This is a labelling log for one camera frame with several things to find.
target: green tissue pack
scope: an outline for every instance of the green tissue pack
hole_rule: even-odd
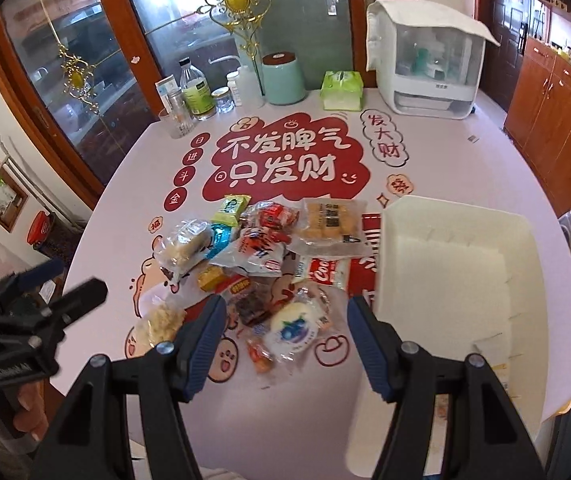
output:
[[[321,86],[324,110],[361,110],[363,79],[358,72],[326,72]]]

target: green snack package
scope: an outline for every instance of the green snack package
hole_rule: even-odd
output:
[[[326,72],[321,86],[324,110],[361,111],[363,79],[358,72]]]
[[[250,195],[226,195],[219,211],[212,217],[213,223],[236,227],[251,198]]]

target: plastic bottle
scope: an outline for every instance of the plastic bottle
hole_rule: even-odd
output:
[[[239,88],[237,86],[237,80],[239,79],[239,72],[236,70],[234,72],[230,72],[226,76],[228,80],[228,88],[230,92],[232,92],[232,100],[234,101],[235,106],[241,106],[243,104],[242,95],[239,92]]]
[[[223,56],[219,59],[209,60],[208,63],[219,63],[220,61],[226,61],[228,59],[235,59],[239,62],[238,75],[233,76],[234,72],[228,74],[228,76],[232,75],[233,83],[236,86],[240,96],[241,104],[236,104],[235,100],[235,106],[243,106],[244,108],[251,109],[261,108],[266,102],[263,98],[263,94],[261,93],[261,85],[259,84],[257,75],[248,65],[244,65],[242,63],[242,60],[239,58],[239,56]],[[234,90],[231,87],[230,91],[234,96]]]
[[[216,107],[204,73],[192,66],[189,57],[180,60],[179,65],[181,66],[179,86],[190,112],[198,121],[209,119],[216,114]]]

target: blue snack package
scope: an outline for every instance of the blue snack package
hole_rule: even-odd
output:
[[[226,224],[212,224],[212,248],[206,254],[207,260],[212,260],[217,254],[223,251],[230,242],[239,236],[238,227],[230,227]]]

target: teal canister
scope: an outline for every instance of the teal canister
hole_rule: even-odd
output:
[[[270,104],[291,105],[305,99],[303,72],[292,52],[269,54],[262,62],[263,87]]]

